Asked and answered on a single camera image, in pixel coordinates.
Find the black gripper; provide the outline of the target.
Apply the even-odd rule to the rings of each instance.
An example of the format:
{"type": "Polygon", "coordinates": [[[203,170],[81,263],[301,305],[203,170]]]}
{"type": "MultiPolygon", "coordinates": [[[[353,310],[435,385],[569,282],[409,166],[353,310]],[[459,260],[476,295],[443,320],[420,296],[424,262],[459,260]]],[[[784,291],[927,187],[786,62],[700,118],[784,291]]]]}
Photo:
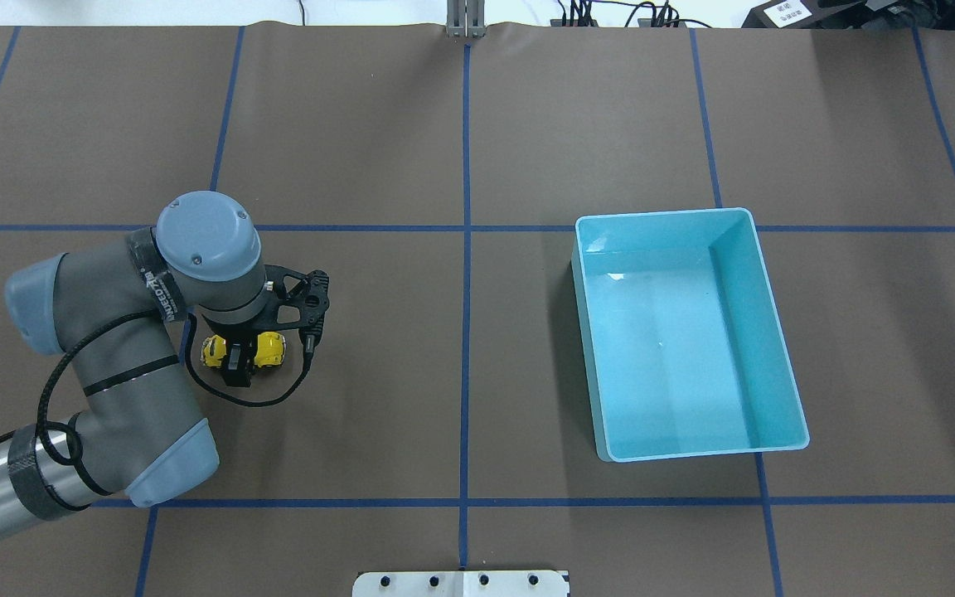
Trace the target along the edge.
{"type": "Polygon", "coordinates": [[[246,326],[215,325],[215,335],[215,367],[224,367],[225,385],[250,388],[255,367],[263,366],[264,333],[246,326]]]}

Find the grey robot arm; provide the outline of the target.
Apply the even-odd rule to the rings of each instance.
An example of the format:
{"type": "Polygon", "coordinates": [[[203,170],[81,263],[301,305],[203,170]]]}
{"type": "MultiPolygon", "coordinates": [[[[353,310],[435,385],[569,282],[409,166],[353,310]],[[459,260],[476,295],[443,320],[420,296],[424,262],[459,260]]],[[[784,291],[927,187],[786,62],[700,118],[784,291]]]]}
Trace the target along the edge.
{"type": "Polygon", "coordinates": [[[154,226],[14,273],[12,322],[58,363],[34,422],[0,439],[0,541],[101,498],[152,507],[210,478],[215,438],[167,326],[194,308],[248,323],[266,283],[249,212],[220,192],[182,194],[154,226]]]}

